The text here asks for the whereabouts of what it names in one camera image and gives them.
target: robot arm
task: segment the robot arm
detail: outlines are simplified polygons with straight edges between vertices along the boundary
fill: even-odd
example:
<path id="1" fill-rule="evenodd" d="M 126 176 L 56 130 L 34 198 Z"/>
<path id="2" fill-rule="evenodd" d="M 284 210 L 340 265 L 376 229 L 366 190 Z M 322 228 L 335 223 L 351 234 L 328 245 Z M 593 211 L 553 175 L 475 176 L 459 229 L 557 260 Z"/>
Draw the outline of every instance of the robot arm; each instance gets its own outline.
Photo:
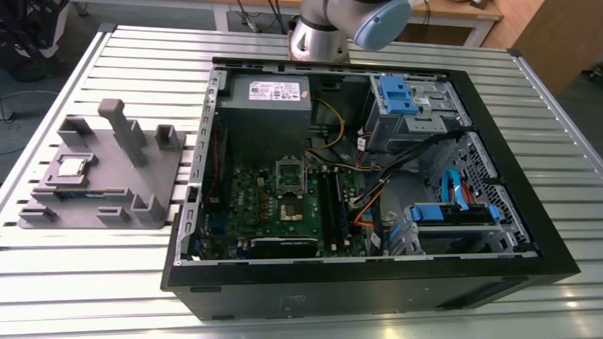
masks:
<path id="1" fill-rule="evenodd" d="M 303 61 L 342 62 L 348 37 L 376 51 L 399 36 L 411 16 L 408 0 L 304 0 L 291 36 L 291 55 Z"/>

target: wooden desk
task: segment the wooden desk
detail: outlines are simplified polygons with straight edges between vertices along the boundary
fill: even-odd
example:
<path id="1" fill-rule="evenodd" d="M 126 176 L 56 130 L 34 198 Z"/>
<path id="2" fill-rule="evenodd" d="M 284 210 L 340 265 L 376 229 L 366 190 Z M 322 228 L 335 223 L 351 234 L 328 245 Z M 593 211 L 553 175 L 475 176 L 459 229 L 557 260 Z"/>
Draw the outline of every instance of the wooden desk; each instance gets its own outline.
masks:
<path id="1" fill-rule="evenodd" d="M 228 12 L 240 11 L 236 0 L 74 0 L 72 2 L 210 9 L 214 11 L 216 30 L 222 31 L 230 30 Z M 279 0 L 280 12 L 288 15 L 299 14 L 300 2 L 302 0 Z M 242 3 L 248 12 L 272 13 L 268 0 L 242 0 Z M 466 47 L 482 46 L 495 22 L 503 18 L 503 14 L 494 4 L 480 10 L 470 6 L 467 2 L 430 0 L 430 8 L 430 25 L 471 28 L 464 42 Z M 423 23 L 426 11 L 426 5 L 416 6 L 412 9 L 410 23 Z"/>

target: aluminum table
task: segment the aluminum table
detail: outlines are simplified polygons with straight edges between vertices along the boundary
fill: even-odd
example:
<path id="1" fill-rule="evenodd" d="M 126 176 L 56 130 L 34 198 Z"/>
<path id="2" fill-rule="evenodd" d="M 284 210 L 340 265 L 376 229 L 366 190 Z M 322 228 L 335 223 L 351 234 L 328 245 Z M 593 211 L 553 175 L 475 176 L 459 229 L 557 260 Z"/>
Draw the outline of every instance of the aluminum table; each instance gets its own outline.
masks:
<path id="1" fill-rule="evenodd" d="M 64 117 L 108 127 L 96 108 L 127 103 L 143 129 L 174 124 L 187 150 L 171 215 L 184 184 L 211 58 L 287 58 L 279 35 L 119 26 L 96 34 L 0 188 L 0 337 L 124 338 L 591 338 L 603 333 L 603 162 L 523 58 L 498 49 L 351 45 L 364 64 L 466 71 L 495 117 L 582 273 L 475 310 L 288 320 L 199 322 L 159 289 L 170 226 L 160 230 L 23 230 L 19 210 L 62 140 Z"/>

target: motherboard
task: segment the motherboard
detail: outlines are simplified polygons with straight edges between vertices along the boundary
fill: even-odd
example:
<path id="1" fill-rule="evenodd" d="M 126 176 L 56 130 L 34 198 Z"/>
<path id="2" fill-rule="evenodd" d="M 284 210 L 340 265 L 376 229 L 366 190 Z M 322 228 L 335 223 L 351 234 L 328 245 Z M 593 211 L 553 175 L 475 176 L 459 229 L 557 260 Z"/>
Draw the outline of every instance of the motherboard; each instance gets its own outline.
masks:
<path id="1" fill-rule="evenodd" d="M 295 257 L 304 251 L 322 258 L 364 256 L 363 229 L 347 223 L 356 189 L 351 170 L 306 160 L 236 164 L 228 215 L 208 220 L 214 257 Z"/>

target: ram slot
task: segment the ram slot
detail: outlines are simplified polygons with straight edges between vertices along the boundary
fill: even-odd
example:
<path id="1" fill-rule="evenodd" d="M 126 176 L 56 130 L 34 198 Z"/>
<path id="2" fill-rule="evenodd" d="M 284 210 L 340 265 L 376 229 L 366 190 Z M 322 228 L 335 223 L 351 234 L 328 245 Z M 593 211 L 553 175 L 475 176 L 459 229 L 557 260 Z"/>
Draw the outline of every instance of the ram slot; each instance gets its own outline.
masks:
<path id="1" fill-rule="evenodd" d="M 323 242 L 327 251 L 338 251 L 344 246 L 342 237 L 342 224 L 346 219 L 342 218 L 342 204 L 339 195 L 338 174 L 323 172 L 319 175 L 319 203 L 320 215 L 323 221 Z"/>

